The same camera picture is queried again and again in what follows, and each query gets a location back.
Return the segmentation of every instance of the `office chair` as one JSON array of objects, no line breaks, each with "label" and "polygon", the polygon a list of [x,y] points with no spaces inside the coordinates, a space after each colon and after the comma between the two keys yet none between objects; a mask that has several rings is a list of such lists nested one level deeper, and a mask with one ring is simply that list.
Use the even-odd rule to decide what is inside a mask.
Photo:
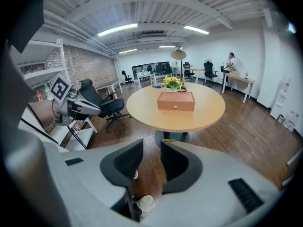
[{"label": "office chair", "polygon": [[116,92],[110,93],[105,100],[101,98],[101,96],[96,92],[93,87],[93,82],[90,79],[85,79],[80,81],[81,88],[80,93],[81,95],[94,105],[101,108],[101,113],[98,115],[101,118],[105,118],[108,116],[109,118],[106,119],[107,127],[105,129],[106,133],[109,133],[108,128],[113,124],[114,121],[117,121],[119,124],[122,123],[119,121],[120,118],[129,116],[129,114],[121,114],[120,111],[124,108],[124,101],[122,98],[118,98],[113,100],[113,95]]},{"label": "office chair", "polygon": [[126,82],[126,84],[128,84],[128,83],[132,83],[132,82],[134,82],[134,81],[131,81],[133,78],[130,78],[130,75],[128,75],[128,77],[126,76],[126,72],[123,70],[122,71],[122,75],[124,75],[124,77],[125,77],[125,82]]},{"label": "office chair", "polygon": [[[188,62],[185,62],[183,64],[183,68],[184,69],[190,69],[190,64]],[[188,79],[188,81],[190,81],[190,80],[194,81],[193,75],[194,75],[193,72],[190,72],[189,70],[184,70],[184,76],[187,76],[187,78],[185,78],[185,80]]]},{"label": "office chair", "polygon": [[147,66],[147,71],[152,72],[152,66]]},{"label": "office chair", "polygon": [[204,68],[205,68],[204,75],[206,76],[206,78],[205,78],[205,82],[203,83],[203,85],[206,84],[206,79],[209,78],[209,81],[211,81],[212,85],[214,86],[213,78],[218,77],[218,75],[217,75],[218,71],[215,70],[214,74],[213,74],[213,64],[210,62],[204,63]]},{"label": "office chair", "polygon": [[172,70],[170,68],[169,63],[166,63],[166,65],[165,65],[165,74],[167,74],[167,75],[171,75],[172,74]]}]

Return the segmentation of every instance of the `air conditioner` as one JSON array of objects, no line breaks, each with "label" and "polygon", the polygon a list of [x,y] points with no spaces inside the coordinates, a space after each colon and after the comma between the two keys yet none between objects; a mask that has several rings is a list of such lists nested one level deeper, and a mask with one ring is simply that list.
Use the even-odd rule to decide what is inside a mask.
[{"label": "air conditioner", "polygon": [[167,34],[143,34],[141,35],[141,39],[138,39],[140,42],[146,41],[158,41],[165,40],[167,38]]}]

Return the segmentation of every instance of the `lamp shade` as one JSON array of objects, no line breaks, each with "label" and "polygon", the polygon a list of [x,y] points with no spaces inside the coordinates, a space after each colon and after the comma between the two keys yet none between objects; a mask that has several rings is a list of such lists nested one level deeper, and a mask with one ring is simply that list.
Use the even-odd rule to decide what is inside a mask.
[{"label": "lamp shade", "polygon": [[186,53],[182,50],[175,50],[170,55],[175,60],[183,60],[186,57]]}]

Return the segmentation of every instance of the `flower pot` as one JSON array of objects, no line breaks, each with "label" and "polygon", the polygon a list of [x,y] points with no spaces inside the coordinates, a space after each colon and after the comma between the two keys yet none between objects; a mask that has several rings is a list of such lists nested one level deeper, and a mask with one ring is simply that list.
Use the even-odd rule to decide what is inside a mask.
[{"label": "flower pot", "polygon": [[165,88],[166,89],[166,92],[171,92],[171,93],[177,93],[178,92],[178,89],[177,88]]}]

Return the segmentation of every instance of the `chair armrest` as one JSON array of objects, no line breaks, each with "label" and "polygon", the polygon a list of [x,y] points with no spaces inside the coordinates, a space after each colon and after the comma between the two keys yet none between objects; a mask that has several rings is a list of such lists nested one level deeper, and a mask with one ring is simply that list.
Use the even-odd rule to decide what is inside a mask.
[{"label": "chair armrest", "polygon": [[113,95],[114,95],[115,93],[116,93],[116,92],[113,92],[113,93],[108,94],[108,95],[106,96],[106,98],[105,98],[104,101],[106,101],[108,97],[110,97],[110,100],[113,100],[113,99],[114,99],[114,96],[113,96]]},{"label": "chair armrest", "polygon": [[101,105],[100,105],[100,108],[101,108],[101,109],[104,108],[105,106],[107,106],[107,105],[110,104],[111,102],[113,102],[113,100],[110,100],[110,101],[107,101],[107,102],[101,104]]}]

